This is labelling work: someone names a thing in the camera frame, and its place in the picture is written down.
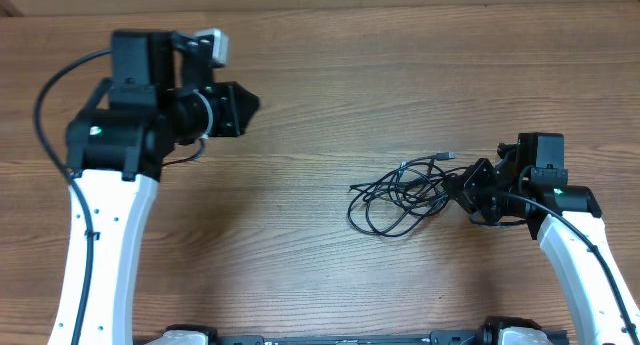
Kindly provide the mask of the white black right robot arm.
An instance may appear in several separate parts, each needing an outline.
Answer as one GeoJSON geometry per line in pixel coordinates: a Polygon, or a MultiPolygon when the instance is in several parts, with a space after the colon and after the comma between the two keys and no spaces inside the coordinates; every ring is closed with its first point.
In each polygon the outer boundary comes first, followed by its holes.
{"type": "Polygon", "coordinates": [[[615,262],[602,210],[585,186],[568,184],[567,171],[499,171],[480,159],[443,186],[465,211],[498,225],[504,216],[526,223],[549,260],[581,344],[637,344],[639,307],[615,262]]]}

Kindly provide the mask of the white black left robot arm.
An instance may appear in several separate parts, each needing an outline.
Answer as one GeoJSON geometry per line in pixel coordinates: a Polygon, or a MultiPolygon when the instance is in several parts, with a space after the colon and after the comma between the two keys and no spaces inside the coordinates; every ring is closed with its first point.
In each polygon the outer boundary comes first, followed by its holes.
{"type": "Polygon", "coordinates": [[[236,82],[167,89],[166,107],[102,108],[103,79],[66,130],[70,237],[51,344],[130,344],[142,239],[162,170],[176,147],[239,137],[260,107],[236,82]]]}

